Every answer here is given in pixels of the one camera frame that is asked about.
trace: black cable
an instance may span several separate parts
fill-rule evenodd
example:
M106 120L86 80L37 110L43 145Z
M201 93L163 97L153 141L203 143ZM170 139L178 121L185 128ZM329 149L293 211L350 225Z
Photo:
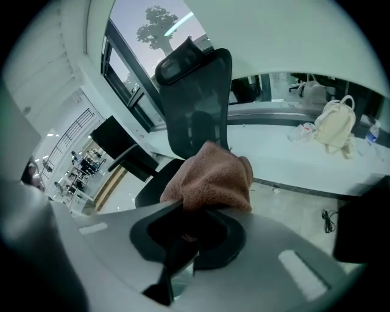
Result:
M336 224L330 219L335 214L338 214L338 212L335 211L334 213L329 215L326 210L322 211L321 216L325 220L324 230L325 230L326 234L331 233L334 230L336 230Z

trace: tree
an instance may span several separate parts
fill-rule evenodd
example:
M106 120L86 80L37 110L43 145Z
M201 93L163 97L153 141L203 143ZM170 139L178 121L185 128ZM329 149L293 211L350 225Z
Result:
M149 24L144 24L137 30L137 40L149 43L149 47L153 50L163 50L165 56L168 56L173 51L169 40L176 30L169 36L164 34L178 20L178 17L175 14L170 15L170 12L163 7L155 5L146 9L146 19Z

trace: plastic bag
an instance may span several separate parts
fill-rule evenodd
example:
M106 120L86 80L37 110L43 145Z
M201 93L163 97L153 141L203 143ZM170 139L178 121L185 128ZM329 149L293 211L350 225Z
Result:
M287 137L290 141L309 142L314 138L315 134L316 126L310 122L306 122L304 124L300 124L296 128L293 128Z

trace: chair seat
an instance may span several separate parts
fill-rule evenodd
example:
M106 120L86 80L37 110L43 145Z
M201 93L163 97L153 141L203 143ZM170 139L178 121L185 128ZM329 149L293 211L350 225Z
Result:
M158 204L166 185L179 170L184 160L174 159L170 161L160 172L149 181L135 198L137 208Z

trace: pink towel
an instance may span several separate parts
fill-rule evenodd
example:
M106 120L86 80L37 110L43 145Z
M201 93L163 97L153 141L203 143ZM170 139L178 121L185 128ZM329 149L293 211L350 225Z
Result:
M217 144L206 142L169 181L160 202L183 199L185 211L214 204L252 211L249 187L253 178L246 157L237 157Z

